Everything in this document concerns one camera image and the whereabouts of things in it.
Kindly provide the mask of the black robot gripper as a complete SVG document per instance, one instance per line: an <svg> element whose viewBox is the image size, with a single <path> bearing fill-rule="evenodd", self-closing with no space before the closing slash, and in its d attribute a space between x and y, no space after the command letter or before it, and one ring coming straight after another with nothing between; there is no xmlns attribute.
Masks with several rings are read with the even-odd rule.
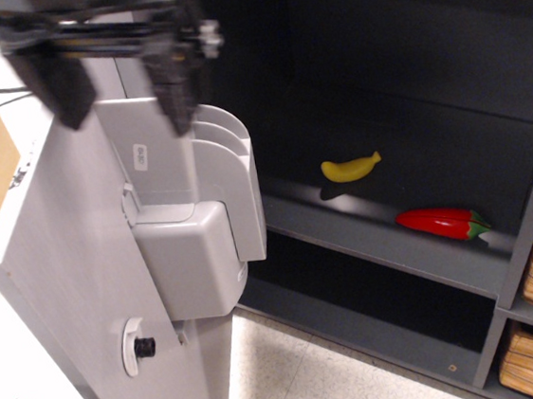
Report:
<svg viewBox="0 0 533 399"><path fill-rule="evenodd" d="M88 117L96 90L80 59L139 57L159 36L177 45L142 57L161 110L187 134L208 97L223 45L200 0L0 0L0 50L24 85L69 129Z"/></svg>

